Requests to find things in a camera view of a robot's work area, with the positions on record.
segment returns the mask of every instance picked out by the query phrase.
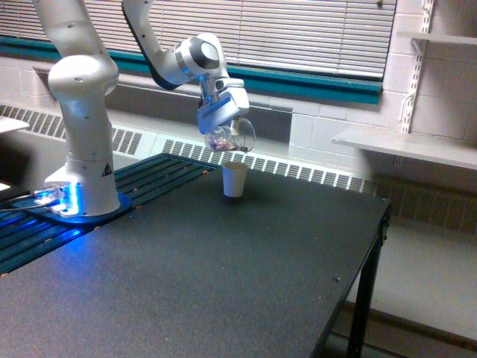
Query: white wall shelf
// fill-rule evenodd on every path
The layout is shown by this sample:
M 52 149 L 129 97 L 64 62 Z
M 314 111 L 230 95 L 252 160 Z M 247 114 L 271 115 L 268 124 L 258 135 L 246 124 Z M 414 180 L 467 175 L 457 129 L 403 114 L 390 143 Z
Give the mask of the white wall shelf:
M 477 145 L 380 128 L 352 126 L 332 138 L 335 144 L 477 170 Z
M 477 37 L 451 36 L 442 34 L 422 34 L 420 32 L 398 31 L 398 37 L 409 37 L 413 40 L 427 40 L 433 43 L 449 43 L 457 45 L 477 45 Z
M 28 123 L 0 116 L 0 134 L 30 127 Z

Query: paper cup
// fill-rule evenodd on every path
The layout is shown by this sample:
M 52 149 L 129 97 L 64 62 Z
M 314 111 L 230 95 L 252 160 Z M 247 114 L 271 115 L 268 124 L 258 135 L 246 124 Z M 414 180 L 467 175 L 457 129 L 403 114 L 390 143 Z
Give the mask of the paper cup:
M 248 165 L 237 162 L 222 164 L 222 178 L 224 181 L 224 195 L 231 198 L 241 197 L 244 192 Z

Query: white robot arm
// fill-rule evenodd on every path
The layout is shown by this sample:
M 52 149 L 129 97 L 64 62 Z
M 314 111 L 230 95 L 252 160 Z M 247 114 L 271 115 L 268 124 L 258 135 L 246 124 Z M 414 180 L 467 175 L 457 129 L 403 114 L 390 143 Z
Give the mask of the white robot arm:
M 113 175 L 111 124 L 104 96 L 119 71 L 92 26 L 83 0 L 34 0 L 43 30 L 63 59 L 48 76 L 66 127 L 66 164 L 45 180 L 61 188 L 37 199 L 65 217 L 99 216 L 120 206 Z
M 242 121 L 238 125 L 237 121 L 233 123 L 233 119 L 248 112 L 247 92 L 243 80 L 229 77 L 218 38 L 214 34 L 200 34 L 169 50 L 162 50 L 149 22 L 153 2 L 154 0 L 122 2 L 124 17 L 144 54 L 153 79 L 167 90 L 194 79 L 199 80 L 202 92 L 198 110 L 199 131 L 210 134 L 218 126 L 231 125 L 232 134 L 239 135 L 237 131 L 244 128 L 244 123 Z

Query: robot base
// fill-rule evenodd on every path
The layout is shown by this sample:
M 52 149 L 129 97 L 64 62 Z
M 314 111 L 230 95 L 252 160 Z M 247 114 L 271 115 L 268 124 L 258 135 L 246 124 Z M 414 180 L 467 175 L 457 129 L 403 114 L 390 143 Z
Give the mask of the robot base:
M 99 226 L 111 222 L 112 220 L 122 216 L 125 213 L 128 213 L 131 209 L 131 200 L 123 194 L 118 193 L 118 199 L 120 206 L 118 209 L 114 210 L 111 213 L 98 215 L 98 216 L 76 216 L 73 218 L 67 218 L 60 216 L 46 207 L 39 207 L 37 209 L 28 210 L 30 213 L 33 213 L 35 216 L 40 216 L 51 222 L 58 222 L 61 224 L 67 224 L 71 226 Z M 17 208 L 30 207 L 35 205 L 33 199 L 25 199 L 17 201 L 13 206 Z

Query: window blinds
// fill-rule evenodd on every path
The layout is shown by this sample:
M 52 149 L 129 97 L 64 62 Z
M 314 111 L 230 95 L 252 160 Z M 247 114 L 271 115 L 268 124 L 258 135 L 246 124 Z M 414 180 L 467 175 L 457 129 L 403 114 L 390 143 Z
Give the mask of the window blinds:
M 212 32 L 229 63 L 382 78 L 397 0 L 156 0 L 163 48 Z M 121 0 L 86 0 L 106 47 L 139 51 Z M 31 0 L 0 1 L 0 34 L 47 40 Z

